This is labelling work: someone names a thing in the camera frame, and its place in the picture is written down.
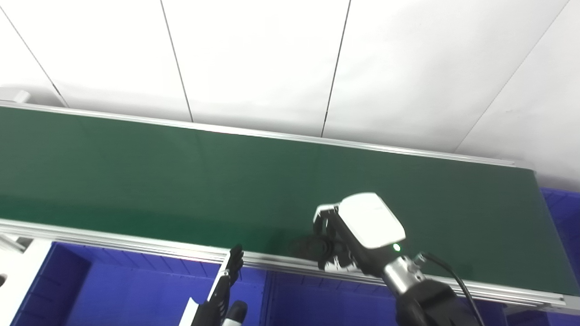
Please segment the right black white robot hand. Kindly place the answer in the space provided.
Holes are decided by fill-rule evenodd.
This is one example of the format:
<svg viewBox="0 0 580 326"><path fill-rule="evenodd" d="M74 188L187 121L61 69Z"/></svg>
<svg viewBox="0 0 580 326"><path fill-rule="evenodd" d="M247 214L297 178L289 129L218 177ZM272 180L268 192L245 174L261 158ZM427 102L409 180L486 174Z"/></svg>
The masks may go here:
<svg viewBox="0 0 580 326"><path fill-rule="evenodd" d="M385 267L400 256L406 239L401 222L374 192L318 206L313 231L328 248L317 258L320 270L346 273L357 269L374 277L382 277Z"/></svg>

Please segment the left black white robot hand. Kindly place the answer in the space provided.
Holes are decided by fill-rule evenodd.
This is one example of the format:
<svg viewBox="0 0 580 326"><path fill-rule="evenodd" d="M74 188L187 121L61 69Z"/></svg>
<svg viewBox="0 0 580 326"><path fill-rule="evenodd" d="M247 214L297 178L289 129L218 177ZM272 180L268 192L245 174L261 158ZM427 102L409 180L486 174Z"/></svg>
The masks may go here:
<svg viewBox="0 0 580 326"><path fill-rule="evenodd" d="M230 305L231 288L244 265L244 250L234 246L220 265L207 299L197 303L190 298L180 319L180 326L242 326L248 313L244 301Z"/></svg>

